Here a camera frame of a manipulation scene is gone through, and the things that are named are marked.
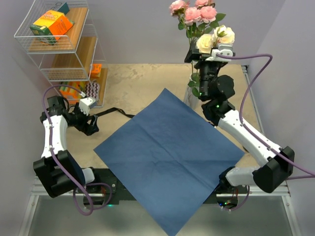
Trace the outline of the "pink rose stem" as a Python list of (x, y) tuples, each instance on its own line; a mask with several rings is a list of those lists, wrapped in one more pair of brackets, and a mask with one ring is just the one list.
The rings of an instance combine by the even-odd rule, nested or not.
[(188, 0), (176, 0), (169, 6), (169, 11), (172, 17), (178, 19), (178, 29), (186, 31), (189, 44), (203, 34), (213, 34), (226, 16), (217, 12), (212, 0), (197, 0), (193, 6)]
[(199, 98), (201, 96), (200, 89), (200, 71), (194, 68), (194, 63), (191, 63), (191, 75), (188, 82), (188, 87), (191, 89), (192, 94)]

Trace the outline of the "white rose stem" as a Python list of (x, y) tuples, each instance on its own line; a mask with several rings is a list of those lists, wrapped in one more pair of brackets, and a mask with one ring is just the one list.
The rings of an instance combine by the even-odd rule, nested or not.
[(233, 44), (235, 33), (225, 25), (214, 29), (213, 34), (203, 34), (196, 42), (196, 48), (200, 53), (209, 54), (218, 44)]

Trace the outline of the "blue wrapping paper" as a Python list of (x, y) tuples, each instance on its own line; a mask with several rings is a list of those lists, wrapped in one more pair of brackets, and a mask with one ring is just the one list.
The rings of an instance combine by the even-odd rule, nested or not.
[(169, 236), (244, 156), (167, 89), (94, 151)]

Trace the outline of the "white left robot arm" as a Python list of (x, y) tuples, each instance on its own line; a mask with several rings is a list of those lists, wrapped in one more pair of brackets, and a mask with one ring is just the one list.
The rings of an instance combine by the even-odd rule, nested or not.
[(61, 170), (53, 155), (61, 165), (91, 193), (102, 187), (101, 179), (95, 177), (92, 168), (82, 169), (67, 150), (66, 130), (75, 127), (78, 131), (90, 136), (99, 131), (97, 116), (90, 116), (90, 109), (96, 104), (92, 97), (80, 99), (72, 112), (66, 98), (52, 96), (47, 99), (48, 108), (42, 112), (40, 121), (45, 129), (45, 144), (41, 159), (33, 163), (33, 169), (48, 195), (55, 198), (77, 185)]

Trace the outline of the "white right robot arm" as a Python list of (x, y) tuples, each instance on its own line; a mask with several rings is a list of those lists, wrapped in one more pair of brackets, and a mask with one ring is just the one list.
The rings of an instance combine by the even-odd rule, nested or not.
[(202, 53), (194, 39), (190, 43), (185, 62), (196, 61), (199, 70), (198, 99), (204, 102), (203, 114), (214, 126), (234, 137), (256, 160), (258, 167), (230, 167), (219, 176), (217, 189), (231, 193), (239, 185), (255, 185), (266, 193), (272, 193), (292, 172), (294, 151), (282, 148), (267, 139), (245, 121), (239, 111), (228, 101), (235, 94), (234, 80), (228, 75), (219, 75), (222, 67), (234, 56), (230, 44), (219, 44), (209, 53)]

